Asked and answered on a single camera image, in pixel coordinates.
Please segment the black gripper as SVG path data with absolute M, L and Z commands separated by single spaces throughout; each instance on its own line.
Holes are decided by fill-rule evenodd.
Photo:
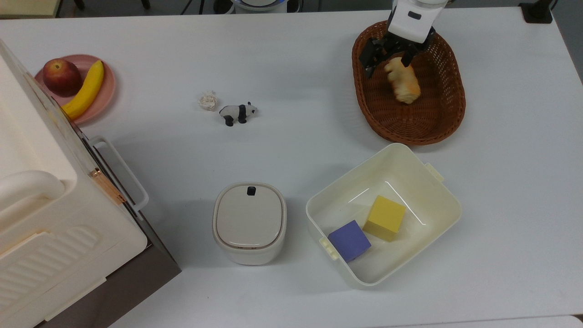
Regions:
M 409 67 L 415 56 L 429 48 L 434 37 L 434 28 L 429 30 L 425 41 L 421 43 L 416 43 L 387 32 L 380 39 L 373 38 L 373 43 L 366 43 L 364 45 L 359 56 L 359 62 L 368 78 L 373 76 L 379 64 L 387 60 L 387 57 L 393 56 L 396 53 L 403 52 L 400 62 L 404 67 Z

